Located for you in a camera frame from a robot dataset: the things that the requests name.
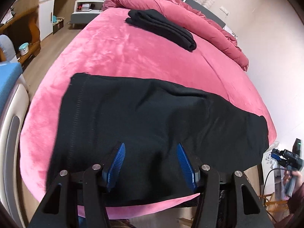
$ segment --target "white wall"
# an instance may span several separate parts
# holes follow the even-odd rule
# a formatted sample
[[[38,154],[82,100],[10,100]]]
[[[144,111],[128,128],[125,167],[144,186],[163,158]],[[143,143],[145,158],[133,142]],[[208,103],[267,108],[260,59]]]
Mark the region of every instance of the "white wall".
[[[277,140],[291,149],[296,137],[304,140],[304,26],[287,0],[264,0],[238,36]]]
[[[224,21],[238,36],[239,32],[254,20],[256,10],[264,0],[215,0],[209,10]],[[224,6],[229,15],[220,10]]]
[[[224,6],[230,14],[219,9]],[[266,104],[282,148],[304,140],[304,26],[287,0],[216,0],[249,59],[248,76]]]

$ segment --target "black garment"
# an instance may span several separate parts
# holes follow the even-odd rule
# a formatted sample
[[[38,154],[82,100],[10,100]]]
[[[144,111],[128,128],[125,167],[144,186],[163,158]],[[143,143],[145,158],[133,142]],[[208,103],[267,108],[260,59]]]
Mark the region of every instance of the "black garment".
[[[193,194],[180,169],[182,143],[204,164],[232,173],[262,160],[264,117],[222,97],[156,79],[75,74],[63,96],[47,187],[61,170],[86,170],[126,145],[107,206],[156,203]]]
[[[132,9],[129,11],[128,15],[131,18],[127,18],[126,23],[162,36],[188,51],[196,49],[196,42],[189,31],[167,20],[155,9]]]

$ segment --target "folded black cloth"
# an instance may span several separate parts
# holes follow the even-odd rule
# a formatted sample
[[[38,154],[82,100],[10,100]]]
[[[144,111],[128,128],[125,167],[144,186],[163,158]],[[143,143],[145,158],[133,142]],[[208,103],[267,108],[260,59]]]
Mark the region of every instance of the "folded black cloth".
[[[126,23],[162,36],[188,51],[196,49],[196,42],[188,30],[167,20],[155,9],[132,9],[128,15],[130,18],[126,19]]]

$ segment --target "person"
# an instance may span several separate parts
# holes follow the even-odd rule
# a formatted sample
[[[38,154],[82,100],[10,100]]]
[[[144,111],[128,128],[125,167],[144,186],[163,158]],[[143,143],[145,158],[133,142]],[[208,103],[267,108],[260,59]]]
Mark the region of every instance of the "person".
[[[297,181],[294,186],[292,197],[289,198],[287,205],[289,208],[290,215],[275,224],[275,228],[284,228],[287,223],[291,220],[295,211],[300,207],[301,203],[304,201],[304,180],[301,172],[299,171],[285,171],[283,184],[285,185],[291,178],[291,174],[297,177]]]

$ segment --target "black cable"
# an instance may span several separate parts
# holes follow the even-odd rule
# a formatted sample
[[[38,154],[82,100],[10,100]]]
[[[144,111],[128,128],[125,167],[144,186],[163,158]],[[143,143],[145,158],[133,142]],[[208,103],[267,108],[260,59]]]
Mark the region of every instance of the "black cable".
[[[262,203],[262,204],[263,204],[263,197],[264,197],[266,182],[267,182],[267,179],[268,179],[268,176],[269,176],[270,172],[272,172],[273,170],[282,170],[282,169],[281,169],[281,168],[274,168],[274,169],[271,169],[271,170],[268,172],[267,177],[266,177],[266,180],[265,180],[265,183],[264,183],[264,188],[263,188],[263,192],[262,192],[262,197],[261,197],[261,203]]]
[[[275,218],[270,214],[270,212],[268,212],[267,210],[266,210],[266,212],[270,215],[270,217],[272,217],[272,219],[274,220],[274,222],[277,222],[277,221],[275,220]]]
[[[271,170],[268,172],[267,177],[266,177],[266,180],[265,180],[265,183],[264,183],[264,188],[263,188],[262,196],[261,196],[261,203],[262,203],[262,204],[263,204],[263,197],[264,197],[266,182],[267,182],[267,179],[268,179],[268,176],[269,176],[270,172],[272,172],[273,170],[283,170],[283,169],[282,169],[282,168],[274,168],[274,169],[271,169]],[[266,210],[266,212],[270,215],[270,217],[273,218],[273,220],[274,220],[275,222],[277,222],[277,221],[275,220],[275,218],[274,218],[267,210]]]

